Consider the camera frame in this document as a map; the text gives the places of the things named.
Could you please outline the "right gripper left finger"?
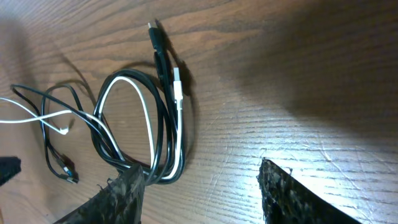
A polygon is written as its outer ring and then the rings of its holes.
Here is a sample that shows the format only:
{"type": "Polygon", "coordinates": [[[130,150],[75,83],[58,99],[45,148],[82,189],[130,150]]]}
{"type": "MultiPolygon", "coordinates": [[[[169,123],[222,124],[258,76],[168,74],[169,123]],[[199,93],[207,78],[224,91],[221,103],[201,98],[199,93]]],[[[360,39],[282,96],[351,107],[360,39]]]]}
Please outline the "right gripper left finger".
{"type": "Polygon", "coordinates": [[[139,224],[145,180],[142,167],[133,165],[82,206],[59,219],[64,224],[139,224]]]}

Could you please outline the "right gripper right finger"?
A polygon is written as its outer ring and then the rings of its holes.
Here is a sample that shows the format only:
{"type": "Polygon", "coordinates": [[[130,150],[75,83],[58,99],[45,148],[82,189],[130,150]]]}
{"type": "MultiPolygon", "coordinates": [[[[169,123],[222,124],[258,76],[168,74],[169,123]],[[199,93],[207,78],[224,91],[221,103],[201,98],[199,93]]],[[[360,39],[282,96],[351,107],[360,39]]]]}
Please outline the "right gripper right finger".
{"type": "Polygon", "coordinates": [[[257,176],[266,224],[359,224],[263,158],[257,176]]]}

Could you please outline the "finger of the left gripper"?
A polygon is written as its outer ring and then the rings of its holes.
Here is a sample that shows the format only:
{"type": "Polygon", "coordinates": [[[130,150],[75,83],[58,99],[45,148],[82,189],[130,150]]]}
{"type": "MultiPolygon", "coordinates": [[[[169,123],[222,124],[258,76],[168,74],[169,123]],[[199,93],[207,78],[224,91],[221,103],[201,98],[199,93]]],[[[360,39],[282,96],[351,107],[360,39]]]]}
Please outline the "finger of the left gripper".
{"type": "Polygon", "coordinates": [[[21,172],[21,160],[16,157],[0,158],[0,185],[4,185],[21,172]]]}

